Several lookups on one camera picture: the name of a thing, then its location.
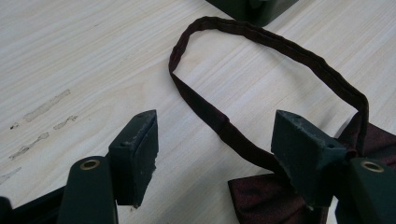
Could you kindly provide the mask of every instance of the table scratch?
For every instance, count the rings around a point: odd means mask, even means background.
[[[25,152],[27,152],[29,149],[31,149],[37,142],[46,139],[50,136],[49,133],[42,133],[40,136],[38,136],[38,138],[31,144],[27,145],[27,146],[23,146],[21,147],[20,150],[18,150],[18,152],[12,154],[11,156],[9,156],[10,159],[15,160],[15,158],[19,157],[20,155],[23,155]]]
[[[12,171],[9,174],[0,175],[0,185],[4,184],[4,182],[6,182],[8,179],[10,179],[12,176],[14,176],[20,169],[21,169],[21,167],[15,169],[14,171]]]
[[[64,122],[57,124],[53,127],[54,130],[58,130],[61,129],[64,125],[66,125],[67,121],[71,120],[71,121],[75,121],[78,118],[78,116],[70,116],[69,118],[67,118]]]
[[[59,94],[59,95],[55,96],[54,98],[50,99],[49,101],[47,101],[43,105],[39,106],[34,111],[26,114],[23,118],[27,122],[30,122],[30,121],[34,120],[38,116],[40,116],[40,115],[46,113],[47,111],[49,111],[51,107],[53,107],[54,105],[58,104],[65,96],[67,96],[69,94],[70,94],[70,90],[66,90],[66,91],[62,92],[61,94]]]

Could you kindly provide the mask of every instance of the fabric piece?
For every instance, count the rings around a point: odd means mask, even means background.
[[[228,182],[241,223],[326,223],[328,209],[311,211],[278,175],[256,175]]]
[[[212,29],[244,36],[309,67],[335,94],[358,110],[338,138],[338,141],[346,146],[346,159],[368,156],[395,168],[396,136],[369,124],[369,104],[364,94],[351,86],[338,72],[327,65],[324,59],[282,36],[246,22],[203,17],[187,28],[173,48],[169,73],[181,97],[224,143],[245,160],[274,172],[273,175],[229,181],[235,212],[241,223],[326,223],[327,209],[311,211],[305,205],[303,198],[294,192],[274,155],[251,143],[231,124],[226,115],[174,74],[186,50],[190,35]]]
[[[349,151],[353,151],[353,147],[356,146],[357,134],[354,132],[354,127],[358,123],[359,118],[353,118],[338,137],[338,141],[346,146]],[[387,166],[396,170],[396,135],[369,123],[364,139],[363,151],[363,157],[382,161]]]

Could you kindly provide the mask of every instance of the metal rivet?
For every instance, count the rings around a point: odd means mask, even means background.
[[[91,170],[94,169],[96,167],[98,167],[100,164],[99,160],[89,160],[89,161],[84,161],[79,168],[81,170]]]
[[[376,173],[384,172],[384,168],[382,168],[380,165],[373,163],[371,161],[362,161],[361,166],[369,171],[372,171],[372,172],[376,172]]]

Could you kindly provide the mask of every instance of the dark red fabric strap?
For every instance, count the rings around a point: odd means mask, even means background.
[[[275,173],[283,173],[283,169],[271,153],[256,147],[246,139],[246,137],[230,123],[226,115],[221,113],[174,74],[181,56],[186,50],[190,35],[197,31],[213,29],[233,35],[242,35],[249,40],[275,49],[292,58],[294,61],[308,66],[314,74],[341,99],[358,110],[355,117],[359,118],[360,125],[357,126],[357,130],[354,130],[357,134],[357,142],[355,143],[356,146],[353,147],[359,151],[359,154],[364,154],[362,149],[368,124],[368,101],[361,92],[351,86],[338,72],[327,65],[322,58],[280,35],[275,35],[262,28],[250,25],[249,23],[203,17],[193,22],[187,30],[184,31],[173,48],[169,61],[169,73],[180,95],[191,109],[219,135],[221,140],[235,150],[241,157]]]
[[[308,209],[303,198],[291,186],[275,157],[247,140],[230,123],[227,116],[174,74],[190,35],[197,31],[212,29],[242,35],[308,66],[341,99],[358,110],[338,138],[338,141],[344,144],[350,152],[348,155],[351,157],[367,156],[396,168],[396,136],[368,123],[369,106],[366,97],[330,68],[322,58],[282,36],[245,22],[201,18],[187,28],[174,47],[169,62],[170,75],[186,103],[219,135],[221,140],[245,160],[274,172],[273,175],[259,175],[229,181],[233,205],[241,223],[324,224],[327,209]]]

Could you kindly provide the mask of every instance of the light wooden surface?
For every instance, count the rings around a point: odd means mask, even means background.
[[[229,18],[204,0],[1,1],[0,195],[17,207],[63,186],[75,161],[105,155],[133,115],[157,109],[157,170],[120,223],[237,223],[227,181],[267,172],[193,114],[167,70],[202,16]],[[396,133],[395,1],[301,0],[265,28],[323,57]],[[267,150],[277,109],[329,135],[355,113],[306,67],[239,36],[194,35],[177,74]]]

